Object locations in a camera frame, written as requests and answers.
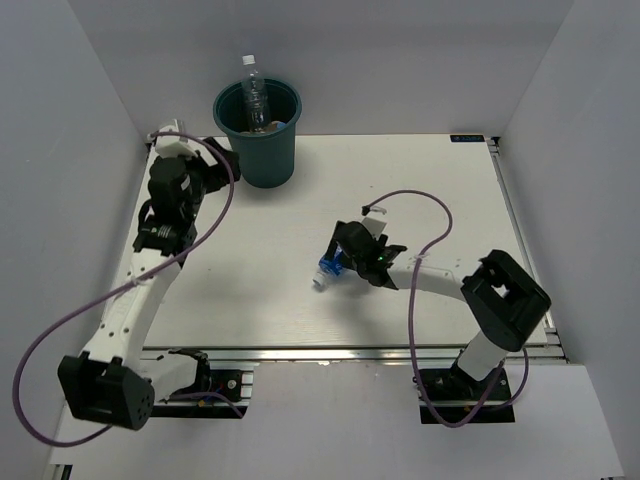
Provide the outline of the blue label crushed bottle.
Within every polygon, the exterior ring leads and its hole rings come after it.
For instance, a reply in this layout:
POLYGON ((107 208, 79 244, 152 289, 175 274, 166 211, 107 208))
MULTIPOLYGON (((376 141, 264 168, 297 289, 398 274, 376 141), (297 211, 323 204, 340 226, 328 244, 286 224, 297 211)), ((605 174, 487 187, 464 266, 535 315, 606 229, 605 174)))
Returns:
POLYGON ((342 263, 342 249, 337 247, 331 258, 322 257, 312 278, 313 288, 317 291, 326 290, 341 276, 344 270, 342 263))

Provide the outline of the clear plastic bottle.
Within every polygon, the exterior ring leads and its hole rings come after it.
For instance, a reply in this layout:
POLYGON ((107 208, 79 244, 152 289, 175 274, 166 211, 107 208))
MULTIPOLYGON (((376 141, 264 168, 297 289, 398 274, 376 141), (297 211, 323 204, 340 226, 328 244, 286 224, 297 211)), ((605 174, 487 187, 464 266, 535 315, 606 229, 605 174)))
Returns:
POLYGON ((247 123, 251 132, 263 133, 271 123, 268 92, 253 55, 244 55, 245 76, 241 82, 247 123))

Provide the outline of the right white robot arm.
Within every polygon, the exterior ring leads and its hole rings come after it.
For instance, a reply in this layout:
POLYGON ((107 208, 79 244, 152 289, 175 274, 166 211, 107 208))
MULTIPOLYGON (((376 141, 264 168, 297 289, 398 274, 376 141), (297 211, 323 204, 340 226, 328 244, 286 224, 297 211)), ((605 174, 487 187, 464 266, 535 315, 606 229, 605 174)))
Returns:
POLYGON ((324 258, 337 260, 373 287, 415 289, 465 303, 480 332, 456 359, 451 384, 459 396, 477 397, 507 354, 522 350, 551 307, 549 295, 503 250, 491 250, 460 279, 452 269, 409 256, 403 245, 388 244, 385 226, 378 220, 338 221, 324 258))

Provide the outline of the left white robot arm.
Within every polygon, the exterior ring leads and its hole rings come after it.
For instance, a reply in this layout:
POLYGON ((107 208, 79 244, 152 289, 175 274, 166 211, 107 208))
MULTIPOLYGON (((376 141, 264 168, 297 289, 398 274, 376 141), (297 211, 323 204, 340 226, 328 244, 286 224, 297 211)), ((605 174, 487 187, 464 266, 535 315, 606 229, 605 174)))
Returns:
POLYGON ((195 221, 202 201, 239 180, 239 157, 212 137, 167 139, 167 145, 155 145, 125 289, 81 353, 64 356, 58 366, 78 420, 139 430, 156 402, 199 399, 214 384, 208 356, 199 350, 170 349, 152 360, 141 355, 165 294, 201 239, 195 221))

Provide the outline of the dark green plastic bin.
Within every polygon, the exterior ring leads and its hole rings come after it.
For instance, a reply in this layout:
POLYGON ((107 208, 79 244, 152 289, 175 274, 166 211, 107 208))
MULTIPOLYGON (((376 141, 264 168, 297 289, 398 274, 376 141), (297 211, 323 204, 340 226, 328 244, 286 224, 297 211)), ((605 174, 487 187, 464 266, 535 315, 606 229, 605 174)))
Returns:
POLYGON ((302 113, 302 101, 295 88, 284 81, 268 78, 265 83, 272 118, 283 124, 276 130, 268 133, 248 130, 239 82, 228 85, 217 95, 212 112, 217 127, 239 155, 244 180, 254 187, 270 189, 285 184, 294 173, 296 124, 302 113))

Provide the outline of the right blue table label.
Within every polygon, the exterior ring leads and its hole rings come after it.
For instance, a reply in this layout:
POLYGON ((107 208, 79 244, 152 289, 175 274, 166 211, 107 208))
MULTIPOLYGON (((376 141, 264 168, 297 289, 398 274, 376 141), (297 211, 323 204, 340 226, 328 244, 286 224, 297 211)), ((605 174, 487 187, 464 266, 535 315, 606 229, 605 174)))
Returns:
POLYGON ((449 136, 452 143, 485 143, 483 135, 477 134, 451 134, 449 136))

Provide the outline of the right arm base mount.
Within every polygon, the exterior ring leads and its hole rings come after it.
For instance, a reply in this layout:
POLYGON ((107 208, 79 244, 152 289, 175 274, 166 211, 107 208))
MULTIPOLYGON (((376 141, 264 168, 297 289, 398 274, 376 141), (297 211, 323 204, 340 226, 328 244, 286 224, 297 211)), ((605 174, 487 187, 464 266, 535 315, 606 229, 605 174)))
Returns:
MULTIPOLYGON (((490 384, 491 374, 481 382, 472 381, 454 384, 447 368, 420 369, 420 377, 428 396, 435 409, 447 422, 459 422, 468 415, 478 403, 486 388, 490 384)), ((504 368, 500 370, 487 400, 476 413, 471 423, 478 424, 510 424, 516 421, 512 405, 504 405, 512 398, 507 373, 504 368)))

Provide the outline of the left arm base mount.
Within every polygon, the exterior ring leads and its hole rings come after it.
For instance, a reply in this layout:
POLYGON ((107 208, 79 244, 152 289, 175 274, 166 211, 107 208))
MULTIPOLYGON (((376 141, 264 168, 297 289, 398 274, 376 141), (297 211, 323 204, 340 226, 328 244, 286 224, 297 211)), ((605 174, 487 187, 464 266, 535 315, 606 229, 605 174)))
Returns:
POLYGON ((192 348, 169 350, 152 363, 161 368, 156 390, 174 386, 166 397, 156 397, 152 418, 242 419, 248 410, 248 371, 217 368, 204 351, 192 348))

